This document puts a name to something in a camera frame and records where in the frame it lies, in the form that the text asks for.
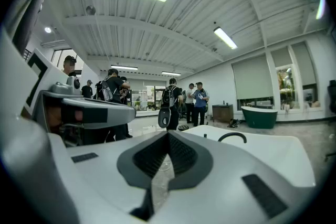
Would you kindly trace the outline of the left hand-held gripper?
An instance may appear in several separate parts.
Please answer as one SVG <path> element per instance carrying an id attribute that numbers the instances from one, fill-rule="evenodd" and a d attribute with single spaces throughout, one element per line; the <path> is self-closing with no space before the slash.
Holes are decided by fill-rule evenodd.
<path id="1" fill-rule="evenodd" d="M 82 109 L 81 126 L 84 129 L 104 129 L 131 122 L 136 117 L 136 109 L 113 102 L 81 98 L 80 82 L 77 77 L 70 77 L 55 67 L 40 50 L 33 50 L 28 66 L 38 75 L 30 95 L 25 103 L 25 110 L 31 119 L 51 132 L 47 119 L 48 100 L 69 105 L 75 110 Z"/>

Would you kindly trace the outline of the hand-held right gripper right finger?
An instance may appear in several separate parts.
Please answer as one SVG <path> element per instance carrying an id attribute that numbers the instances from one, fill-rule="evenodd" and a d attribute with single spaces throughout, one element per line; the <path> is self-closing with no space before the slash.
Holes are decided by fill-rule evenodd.
<path id="1" fill-rule="evenodd" d="M 293 136 L 246 133 L 223 138 L 224 131 L 189 131 L 183 136 L 206 147 L 213 168 L 196 187 L 172 190 L 154 216 L 155 223 L 286 223 L 309 201 L 315 176 L 301 142 Z M 244 182 L 253 175 L 283 202 L 270 215 L 269 198 L 259 202 Z"/>

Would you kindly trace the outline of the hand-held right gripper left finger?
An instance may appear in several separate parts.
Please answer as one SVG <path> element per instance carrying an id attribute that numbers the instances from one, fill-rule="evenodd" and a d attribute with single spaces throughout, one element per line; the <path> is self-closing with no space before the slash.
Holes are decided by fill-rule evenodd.
<path id="1" fill-rule="evenodd" d="M 59 135 L 49 135 L 57 171 L 80 223 L 144 222 L 129 212 L 141 206 L 145 190 L 128 185 L 117 169 L 117 159 L 125 150 L 154 135 L 69 148 Z"/>

